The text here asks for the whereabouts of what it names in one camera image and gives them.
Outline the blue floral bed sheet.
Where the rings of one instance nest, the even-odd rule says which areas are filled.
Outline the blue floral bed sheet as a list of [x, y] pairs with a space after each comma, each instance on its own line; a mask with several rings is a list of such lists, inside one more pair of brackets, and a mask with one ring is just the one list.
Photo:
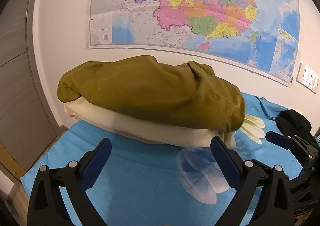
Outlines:
[[235, 195], [210, 149], [145, 144], [78, 121], [22, 177], [66, 166], [103, 138], [112, 152], [87, 195], [108, 225], [214, 225]]

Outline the cream folded garment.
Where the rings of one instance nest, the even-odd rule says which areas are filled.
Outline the cream folded garment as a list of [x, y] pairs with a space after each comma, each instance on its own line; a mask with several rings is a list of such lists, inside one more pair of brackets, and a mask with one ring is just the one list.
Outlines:
[[213, 137], [219, 136], [227, 147], [236, 147], [234, 133], [210, 129], [193, 129], [158, 124], [135, 119], [88, 102], [84, 97], [64, 104], [65, 112], [109, 132], [147, 144], [168, 144], [180, 147], [209, 147]]

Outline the grey wooden door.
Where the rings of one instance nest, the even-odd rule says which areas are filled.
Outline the grey wooden door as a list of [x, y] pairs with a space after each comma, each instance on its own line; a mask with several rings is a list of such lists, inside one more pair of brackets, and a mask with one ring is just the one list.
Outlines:
[[36, 66], [34, 4], [1, 8], [1, 171], [15, 184], [61, 134]]

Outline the white wall socket left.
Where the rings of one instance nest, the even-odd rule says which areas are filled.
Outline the white wall socket left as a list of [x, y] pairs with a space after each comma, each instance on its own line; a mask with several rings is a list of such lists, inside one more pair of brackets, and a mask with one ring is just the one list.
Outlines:
[[300, 62], [296, 81], [314, 94], [319, 92], [319, 76], [303, 62]]

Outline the olive mustard garment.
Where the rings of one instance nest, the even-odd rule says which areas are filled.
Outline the olive mustard garment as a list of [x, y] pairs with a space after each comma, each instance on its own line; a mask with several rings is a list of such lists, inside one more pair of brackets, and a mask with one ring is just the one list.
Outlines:
[[149, 55], [82, 63], [60, 78], [57, 97], [63, 103], [84, 97], [128, 117], [225, 133], [245, 119], [239, 88], [216, 76], [211, 66], [169, 65]]

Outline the black garment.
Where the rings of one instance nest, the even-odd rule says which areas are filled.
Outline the black garment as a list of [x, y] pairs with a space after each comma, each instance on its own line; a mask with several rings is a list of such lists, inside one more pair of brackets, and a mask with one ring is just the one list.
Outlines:
[[311, 124], [304, 115], [293, 109], [289, 109], [280, 112], [274, 121], [284, 136], [299, 136], [316, 150], [319, 150], [319, 143], [317, 143], [314, 136], [310, 133], [312, 129]]

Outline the colourful wall map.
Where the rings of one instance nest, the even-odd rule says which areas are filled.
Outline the colourful wall map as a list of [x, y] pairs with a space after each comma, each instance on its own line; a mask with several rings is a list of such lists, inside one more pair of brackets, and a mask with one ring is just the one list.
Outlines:
[[291, 86], [299, 0], [88, 0], [89, 48], [212, 58]]

